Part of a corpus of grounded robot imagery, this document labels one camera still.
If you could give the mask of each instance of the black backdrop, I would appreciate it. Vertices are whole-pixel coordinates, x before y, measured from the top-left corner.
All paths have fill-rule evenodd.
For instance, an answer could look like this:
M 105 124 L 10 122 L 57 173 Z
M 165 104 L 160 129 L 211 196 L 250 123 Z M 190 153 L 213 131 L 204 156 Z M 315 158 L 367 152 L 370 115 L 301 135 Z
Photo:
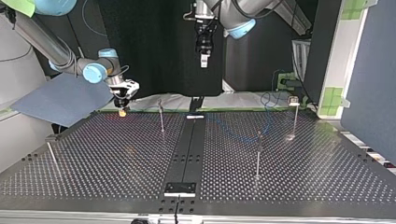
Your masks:
M 191 1 L 99 0 L 110 46 L 129 64 L 130 77 L 141 85 L 137 97 L 162 92 L 186 96 L 221 93 L 224 66 L 222 27 L 206 69 L 194 51 L 194 22 L 184 21 Z

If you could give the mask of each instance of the green tape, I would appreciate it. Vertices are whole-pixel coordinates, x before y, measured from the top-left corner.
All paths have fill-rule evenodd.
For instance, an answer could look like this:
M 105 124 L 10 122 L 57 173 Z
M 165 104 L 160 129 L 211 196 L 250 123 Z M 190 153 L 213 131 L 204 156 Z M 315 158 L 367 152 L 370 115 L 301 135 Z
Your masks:
M 324 96 L 319 110 L 320 115 L 335 116 L 341 105 L 343 88 L 328 87 L 324 90 Z
M 361 13 L 364 10 L 365 3 L 366 0 L 346 0 L 341 15 L 341 20 L 359 20 L 361 18 Z
M 5 114 L 11 113 L 11 112 L 13 112 L 13 110 L 11 108 L 6 108 L 4 110 L 0 110 L 0 116 L 3 116 Z
M 296 80 L 296 76 L 294 73 L 282 73 L 277 75 L 277 89 L 279 91 L 294 91 L 294 87 L 287 87 L 283 84 L 280 83 L 282 79 L 287 79 L 287 80 Z
M 28 17 L 32 17 L 33 14 L 35 13 L 34 0 L 2 0 L 2 1 L 7 6 L 25 14 Z

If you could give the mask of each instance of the cable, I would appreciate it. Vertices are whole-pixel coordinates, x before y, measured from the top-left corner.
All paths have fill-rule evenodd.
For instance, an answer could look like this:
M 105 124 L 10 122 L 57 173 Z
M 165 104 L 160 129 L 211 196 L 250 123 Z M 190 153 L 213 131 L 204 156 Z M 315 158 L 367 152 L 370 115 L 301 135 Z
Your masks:
M 0 60 L 0 63 L 5 63 L 5 62 L 10 62 L 10 61 L 15 61 L 15 60 L 21 59 L 21 58 L 25 57 L 26 55 L 28 55 L 32 49 L 33 49 L 32 46 L 30 46 L 29 49 L 27 50 L 27 52 L 22 54 L 21 56 L 18 56 L 16 58 L 11 58 L 11 59 Z
M 221 3 L 223 2 L 224 0 L 219 0 L 215 5 L 213 5 L 213 7 L 212 8 L 210 8 L 210 10 L 212 11 L 212 12 L 214 12 L 220 5 L 221 5 Z
M 81 16 L 82 16 L 82 20 L 85 23 L 85 26 L 87 26 L 88 29 L 90 29 L 92 32 L 96 33 L 97 35 L 102 35 L 102 36 L 107 37 L 106 34 L 102 34 L 100 32 L 93 30 L 92 27 L 87 23 L 87 20 L 85 20 L 85 6 L 87 6 L 87 2 L 88 2 L 88 0 L 85 0 L 84 4 L 82 5 L 82 10 L 81 10 Z
M 296 17 L 297 6 L 298 6 L 298 3 L 297 3 L 297 0 L 296 0 L 296 4 L 294 6 L 293 15 L 292 15 L 291 24 L 290 24 L 290 39 L 293 39 L 293 25 L 294 25 L 294 20 L 295 20 L 295 17 Z M 296 59 L 294 57 L 294 53 L 293 52 L 291 53 L 291 59 L 293 60 L 293 66 L 296 68 L 296 74 L 297 74 L 298 78 L 300 79 L 301 85 L 303 86 L 303 90 L 304 90 L 306 96 L 312 102 L 312 105 L 314 106 L 314 108 L 318 111 L 318 107 L 315 105 L 315 102 L 312 100 L 311 96 L 309 95 L 308 91 L 305 88 L 305 85 L 303 83 L 303 79 L 301 78 L 300 73 L 299 73 L 299 71 L 297 69 L 297 62 L 296 62 Z
M 178 203 L 179 203 L 179 201 L 180 201 L 180 196 L 178 196 L 178 198 L 177 198 L 177 204 L 176 204 L 176 209 L 175 209 L 175 215 L 174 215 L 174 217 L 175 217 L 175 224 L 178 224 L 177 209 L 178 209 Z
M 61 71 L 73 66 L 73 72 L 74 72 L 75 77 L 77 78 L 77 76 L 78 76 L 78 62 L 77 62 L 76 54 L 73 52 L 73 50 L 70 49 L 70 47 L 66 44 L 66 42 L 64 42 L 64 40 L 62 40 L 59 36 L 58 36 L 58 39 L 68 49 L 68 51 L 69 51 L 69 61 L 66 64 L 64 64 L 64 65 L 55 64 L 55 66 Z
M 233 6 L 236 8 L 236 10 L 238 10 L 239 13 L 241 13 L 244 17 L 249 18 L 249 19 L 262 19 L 264 17 L 269 16 L 271 13 L 273 13 L 275 11 L 275 9 L 277 7 L 279 7 L 284 0 L 280 0 L 271 10 L 269 10 L 268 12 L 266 12 L 263 15 L 257 14 L 257 15 L 249 15 L 247 14 L 238 4 L 238 0 L 231 0 L 231 2 L 233 3 Z

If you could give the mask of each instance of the metal plate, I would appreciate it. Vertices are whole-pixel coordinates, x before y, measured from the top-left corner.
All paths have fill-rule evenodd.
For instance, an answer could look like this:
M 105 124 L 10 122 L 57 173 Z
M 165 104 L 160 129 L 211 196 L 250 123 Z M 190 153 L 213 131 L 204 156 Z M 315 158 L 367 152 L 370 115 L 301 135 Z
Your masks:
M 206 117 L 196 213 L 396 217 L 396 176 L 338 135 L 330 124 L 300 112 L 295 137 L 290 140 L 294 112 Z M 259 179 L 258 130 L 264 133 Z
M 2 179 L 0 194 L 7 199 L 41 202 L 155 204 L 163 195 L 163 181 L 183 123 L 182 115 L 164 114 L 162 133 L 159 114 L 130 114 L 126 118 L 98 114 L 60 142 L 51 143 L 56 160 L 46 150 L 34 154 L 32 161 L 21 162 L 20 170 Z M 15 208 L 27 209 L 21 202 Z M 44 209 L 56 208 L 47 204 Z
M 396 176 L 300 112 L 99 114 L 0 174 L 0 209 L 396 219 Z M 257 131 L 263 132 L 260 178 Z M 168 182 L 196 197 L 164 198 Z

